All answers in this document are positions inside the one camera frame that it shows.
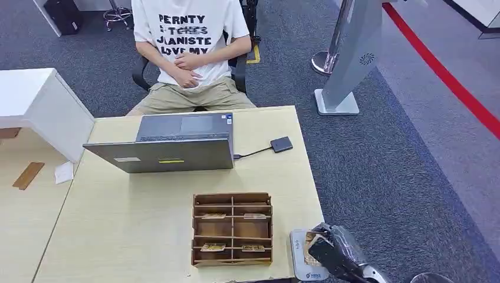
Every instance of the hand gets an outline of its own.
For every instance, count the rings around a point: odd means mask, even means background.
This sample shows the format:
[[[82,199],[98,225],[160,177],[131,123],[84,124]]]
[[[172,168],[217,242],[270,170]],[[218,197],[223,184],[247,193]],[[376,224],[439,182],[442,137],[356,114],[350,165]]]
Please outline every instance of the hand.
[[[184,70],[192,71],[196,68],[206,65],[205,56],[193,53],[182,53],[175,57],[174,64]]]
[[[172,75],[174,80],[183,88],[192,88],[198,86],[197,78],[202,78],[201,75],[188,70],[177,69],[177,71]]]

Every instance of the white box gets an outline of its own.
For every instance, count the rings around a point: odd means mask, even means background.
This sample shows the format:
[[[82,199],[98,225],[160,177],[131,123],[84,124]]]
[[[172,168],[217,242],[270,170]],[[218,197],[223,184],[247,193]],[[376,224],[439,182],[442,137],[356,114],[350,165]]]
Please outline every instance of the white box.
[[[77,163],[94,117],[54,68],[0,71],[0,128],[29,127]]]

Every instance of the small box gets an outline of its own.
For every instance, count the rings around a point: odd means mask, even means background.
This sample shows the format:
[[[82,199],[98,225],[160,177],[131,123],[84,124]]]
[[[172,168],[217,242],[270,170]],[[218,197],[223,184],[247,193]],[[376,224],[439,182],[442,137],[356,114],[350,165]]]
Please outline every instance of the small box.
[[[272,205],[267,193],[194,195],[193,230],[193,266],[272,262]],[[218,249],[210,251],[208,246]]]

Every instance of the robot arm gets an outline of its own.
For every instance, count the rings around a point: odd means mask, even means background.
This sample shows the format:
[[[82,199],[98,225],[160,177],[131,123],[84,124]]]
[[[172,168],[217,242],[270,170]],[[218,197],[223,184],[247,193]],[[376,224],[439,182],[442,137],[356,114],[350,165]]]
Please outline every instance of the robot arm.
[[[352,283],[389,283],[369,265],[356,240],[342,226],[321,223],[309,247],[309,254],[338,279]]]

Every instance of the laptop touchpad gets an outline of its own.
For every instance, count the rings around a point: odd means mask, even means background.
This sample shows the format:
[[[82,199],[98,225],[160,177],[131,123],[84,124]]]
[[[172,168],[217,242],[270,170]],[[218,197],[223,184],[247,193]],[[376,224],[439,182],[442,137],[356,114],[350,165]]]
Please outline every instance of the laptop touchpad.
[[[190,133],[193,131],[208,131],[212,129],[213,117],[212,116],[195,116],[183,117],[180,124],[181,133]]]

